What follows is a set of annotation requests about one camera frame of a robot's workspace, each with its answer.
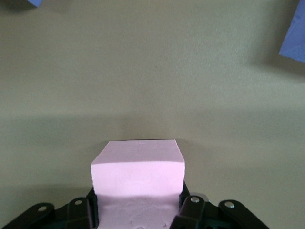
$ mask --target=beige background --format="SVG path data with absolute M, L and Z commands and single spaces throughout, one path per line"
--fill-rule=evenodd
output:
M 174 138 L 186 183 L 304 228 L 296 0 L 0 1 L 0 227 L 86 194 L 109 140 Z

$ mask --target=blue block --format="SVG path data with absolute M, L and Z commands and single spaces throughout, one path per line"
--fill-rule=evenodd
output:
M 300 0 L 280 55 L 305 63 L 305 0 Z
M 34 6 L 39 7 L 43 0 L 28 0 Z

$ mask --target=block front face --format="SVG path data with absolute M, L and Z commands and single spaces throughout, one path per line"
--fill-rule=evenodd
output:
M 184 171 L 175 140 L 109 142 L 91 164 L 98 228 L 169 228 L 179 213 Z

